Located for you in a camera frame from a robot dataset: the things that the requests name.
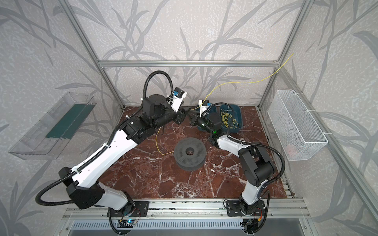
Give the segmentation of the dark grey foam spool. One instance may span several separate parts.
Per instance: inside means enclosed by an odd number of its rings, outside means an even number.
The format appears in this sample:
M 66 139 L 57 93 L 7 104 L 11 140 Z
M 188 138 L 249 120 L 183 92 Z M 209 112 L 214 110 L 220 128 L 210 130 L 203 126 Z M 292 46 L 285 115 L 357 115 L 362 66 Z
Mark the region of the dark grey foam spool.
M 206 161 L 206 147 L 197 138 L 185 138 L 174 149 L 176 164 L 185 171 L 196 171 Z

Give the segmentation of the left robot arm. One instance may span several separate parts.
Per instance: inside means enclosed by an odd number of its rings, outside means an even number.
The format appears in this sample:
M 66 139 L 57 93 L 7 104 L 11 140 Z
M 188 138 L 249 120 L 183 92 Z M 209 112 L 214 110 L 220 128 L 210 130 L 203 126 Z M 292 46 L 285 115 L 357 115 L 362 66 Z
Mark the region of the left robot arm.
M 171 93 L 168 97 L 160 94 L 147 96 L 148 84 L 158 74 L 164 75 L 169 82 Z M 170 122 L 182 123 L 187 112 L 181 105 L 186 96 L 186 91 L 173 86 L 166 72 L 152 72 L 143 87 L 142 103 L 137 110 L 140 115 L 134 113 L 118 124 L 108 141 L 86 160 L 72 168 L 61 169 L 60 179 L 38 192 L 35 202 L 41 206 L 76 204 L 80 209 L 102 206 L 116 211 L 132 212 L 135 203 L 130 195 L 102 184 L 99 178 L 120 157 L 152 136 L 157 129 Z M 42 199 L 48 190 L 61 183 L 66 186 L 68 201 L 48 202 Z

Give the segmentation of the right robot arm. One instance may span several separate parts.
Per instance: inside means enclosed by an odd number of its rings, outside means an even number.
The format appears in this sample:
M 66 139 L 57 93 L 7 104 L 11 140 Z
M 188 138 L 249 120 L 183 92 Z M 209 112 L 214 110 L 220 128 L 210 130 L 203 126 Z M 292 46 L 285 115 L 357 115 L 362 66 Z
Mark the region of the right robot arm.
M 192 126 L 198 126 L 210 134 L 210 143 L 236 155 L 242 165 L 244 176 L 247 179 L 245 188 L 239 198 L 239 212 L 245 216 L 252 216 L 255 209 L 260 209 L 260 216 L 268 211 L 268 203 L 262 200 L 268 194 L 267 187 L 280 179 L 285 171 L 285 161 L 282 154 L 276 149 L 261 144 L 238 140 L 231 136 L 231 125 L 226 131 L 221 129 L 222 122 L 210 119 L 210 110 L 218 105 L 228 107 L 233 119 L 237 115 L 232 105 L 219 102 L 206 106 L 205 109 L 189 111 Z

